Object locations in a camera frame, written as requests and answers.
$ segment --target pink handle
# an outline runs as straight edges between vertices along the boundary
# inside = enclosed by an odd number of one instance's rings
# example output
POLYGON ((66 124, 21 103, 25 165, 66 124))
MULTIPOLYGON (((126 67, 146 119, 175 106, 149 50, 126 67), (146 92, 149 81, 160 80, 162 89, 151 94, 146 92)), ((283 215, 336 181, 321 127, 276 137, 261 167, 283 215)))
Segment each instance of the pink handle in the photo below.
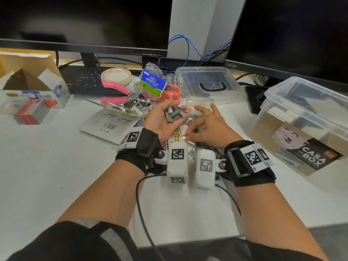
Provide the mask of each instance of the pink handle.
POLYGON ((124 86, 122 86, 119 83, 116 83, 114 81, 104 81, 102 80, 102 84, 105 88, 111 88, 111 89, 115 89, 118 90, 120 92, 123 92, 124 94, 128 95, 132 90, 129 88, 126 88, 124 86))
POLYGON ((103 97, 100 101, 101 103, 113 103, 113 104, 123 104, 127 99, 127 96, 122 97, 103 97))

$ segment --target black monitor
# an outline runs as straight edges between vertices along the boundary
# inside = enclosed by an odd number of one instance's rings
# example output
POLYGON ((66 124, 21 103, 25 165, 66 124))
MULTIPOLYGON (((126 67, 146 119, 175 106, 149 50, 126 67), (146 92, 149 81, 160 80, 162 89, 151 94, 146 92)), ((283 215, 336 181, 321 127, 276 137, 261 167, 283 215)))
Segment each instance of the black monitor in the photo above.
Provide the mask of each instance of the black monitor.
POLYGON ((246 0, 225 67, 348 89, 348 0, 246 0))
POLYGON ((172 0, 1 0, 0 47, 167 56, 172 0))

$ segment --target gray floor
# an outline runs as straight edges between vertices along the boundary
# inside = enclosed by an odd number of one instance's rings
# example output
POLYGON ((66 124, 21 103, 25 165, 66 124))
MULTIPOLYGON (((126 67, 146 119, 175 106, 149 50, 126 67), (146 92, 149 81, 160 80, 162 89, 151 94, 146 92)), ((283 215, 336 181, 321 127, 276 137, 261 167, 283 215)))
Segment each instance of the gray floor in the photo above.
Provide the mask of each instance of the gray floor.
POLYGON ((312 228, 310 232, 330 261, 348 261, 348 224, 312 228))

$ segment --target hand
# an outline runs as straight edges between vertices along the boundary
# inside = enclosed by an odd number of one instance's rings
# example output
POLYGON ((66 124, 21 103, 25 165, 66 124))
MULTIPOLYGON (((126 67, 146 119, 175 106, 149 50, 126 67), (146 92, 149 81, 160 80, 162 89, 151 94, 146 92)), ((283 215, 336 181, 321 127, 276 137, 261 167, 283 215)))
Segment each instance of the hand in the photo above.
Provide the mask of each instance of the hand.
POLYGON ((168 123, 166 116, 164 114, 165 110, 168 106, 173 105, 177 106, 180 104, 180 100, 174 100, 171 98, 166 100, 158 105, 156 105, 147 115, 143 127, 147 130, 151 130, 158 134, 158 138, 161 143, 172 135, 174 130, 182 124, 188 117, 191 112, 191 109, 186 109, 185 111, 188 113, 185 117, 176 120, 175 122, 168 123))
POLYGON ((211 104, 213 111, 196 105, 194 108, 200 111, 204 117, 197 119, 189 125, 186 131, 185 141, 204 142, 215 148, 224 149, 230 143, 243 140, 233 129, 231 129, 222 118, 218 108, 211 104), (204 130, 201 133, 192 134, 193 130, 204 125, 204 130))

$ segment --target mounting screw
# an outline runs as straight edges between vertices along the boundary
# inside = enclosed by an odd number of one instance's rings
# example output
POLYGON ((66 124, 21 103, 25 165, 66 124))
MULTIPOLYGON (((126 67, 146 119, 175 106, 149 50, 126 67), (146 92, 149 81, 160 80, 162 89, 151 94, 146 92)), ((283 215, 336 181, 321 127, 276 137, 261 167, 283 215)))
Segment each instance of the mounting screw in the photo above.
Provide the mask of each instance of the mounting screw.
POLYGON ((225 161, 221 161, 219 163, 219 168, 222 169, 222 170, 225 170, 226 169, 226 162, 225 161))
POLYGON ((159 152, 158 152, 158 158, 159 159, 161 159, 161 158, 164 158, 164 152, 162 151, 162 150, 160 150, 159 152))

